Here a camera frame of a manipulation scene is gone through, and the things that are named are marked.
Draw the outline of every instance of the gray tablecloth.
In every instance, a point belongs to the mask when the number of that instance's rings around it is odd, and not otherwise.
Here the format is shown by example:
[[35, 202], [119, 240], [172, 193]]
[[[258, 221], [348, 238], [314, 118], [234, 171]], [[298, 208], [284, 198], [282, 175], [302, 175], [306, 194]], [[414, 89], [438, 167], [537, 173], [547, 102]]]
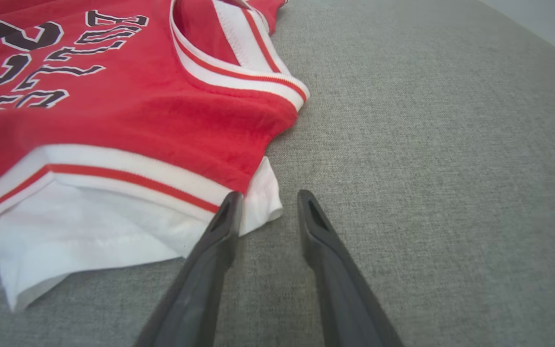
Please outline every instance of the gray tablecloth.
[[[312, 97], [267, 154], [284, 217], [240, 240], [216, 346], [323, 345], [313, 191], [407, 346], [555, 346], [555, 48], [477, 0], [292, 0]], [[183, 261], [71, 275], [0, 347], [129, 346]]]

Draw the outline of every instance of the clothing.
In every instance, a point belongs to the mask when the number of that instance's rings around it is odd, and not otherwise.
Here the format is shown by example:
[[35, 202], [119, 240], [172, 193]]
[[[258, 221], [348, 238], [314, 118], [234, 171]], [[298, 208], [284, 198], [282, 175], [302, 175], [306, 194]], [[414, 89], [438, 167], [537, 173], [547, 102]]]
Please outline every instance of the clothing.
[[0, 0], [13, 309], [71, 272], [187, 255], [229, 191], [244, 233], [280, 215], [264, 149], [309, 92], [271, 45], [269, 2]]

